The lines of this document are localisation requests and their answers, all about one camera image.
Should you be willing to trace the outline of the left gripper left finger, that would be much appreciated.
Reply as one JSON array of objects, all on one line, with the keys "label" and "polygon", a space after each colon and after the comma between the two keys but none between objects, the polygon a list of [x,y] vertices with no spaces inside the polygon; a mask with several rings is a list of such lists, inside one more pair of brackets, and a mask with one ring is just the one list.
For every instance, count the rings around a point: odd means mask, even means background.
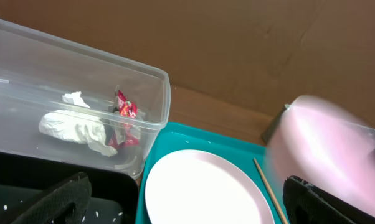
[{"label": "left gripper left finger", "polygon": [[88,175],[79,172],[41,192],[16,209],[11,223],[81,223],[92,194]]}]

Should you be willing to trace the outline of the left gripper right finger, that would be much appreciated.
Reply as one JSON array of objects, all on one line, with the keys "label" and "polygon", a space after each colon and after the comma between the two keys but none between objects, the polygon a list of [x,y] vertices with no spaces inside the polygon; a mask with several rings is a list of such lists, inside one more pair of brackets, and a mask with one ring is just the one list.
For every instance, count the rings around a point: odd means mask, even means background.
[{"label": "left gripper right finger", "polygon": [[294,175],[283,183],[283,204],[291,224],[375,224],[375,217]]}]

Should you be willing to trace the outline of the white napkin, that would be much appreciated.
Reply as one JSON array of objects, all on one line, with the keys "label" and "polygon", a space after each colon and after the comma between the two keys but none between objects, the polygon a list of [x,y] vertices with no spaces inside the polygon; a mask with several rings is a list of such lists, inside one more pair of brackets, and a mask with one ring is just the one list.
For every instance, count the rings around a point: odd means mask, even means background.
[{"label": "white napkin", "polygon": [[103,156],[117,154],[114,147],[106,145],[105,126],[97,116],[72,110],[51,111],[41,118],[39,131],[63,141],[86,144]]}]

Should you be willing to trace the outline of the red foil snack wrapper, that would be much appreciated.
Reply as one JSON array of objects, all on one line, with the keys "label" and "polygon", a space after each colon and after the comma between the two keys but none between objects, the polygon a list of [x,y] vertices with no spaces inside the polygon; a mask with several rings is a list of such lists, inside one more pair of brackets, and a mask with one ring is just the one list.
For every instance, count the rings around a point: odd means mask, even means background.
[{"label": "red foil snack wrapper", "polygon": [[[115,102],[113,106],[109,107],[109,112],[116,116],[127,118],[137,118],[137,105],[128,100],[121,92],[120,86],[115,87]],[[109,121],[110,130],[106,133],[105,144],[111,146],[116,150],[123,147],[138,146],[141,139],[141,128],[132,124],[117,124],[115,121]]]}]

